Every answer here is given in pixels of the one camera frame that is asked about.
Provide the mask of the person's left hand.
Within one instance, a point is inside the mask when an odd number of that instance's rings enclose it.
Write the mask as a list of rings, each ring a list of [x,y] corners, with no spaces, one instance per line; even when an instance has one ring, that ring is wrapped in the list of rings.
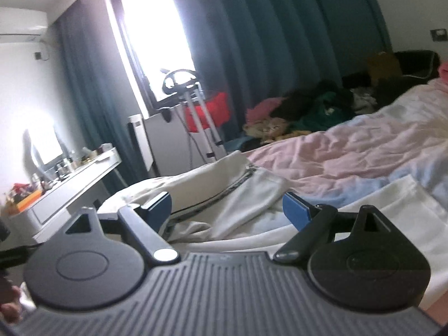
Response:
[[[20,320],[20,296],[20,288],[1,277],[1,316],[7,323],[12,324]]]

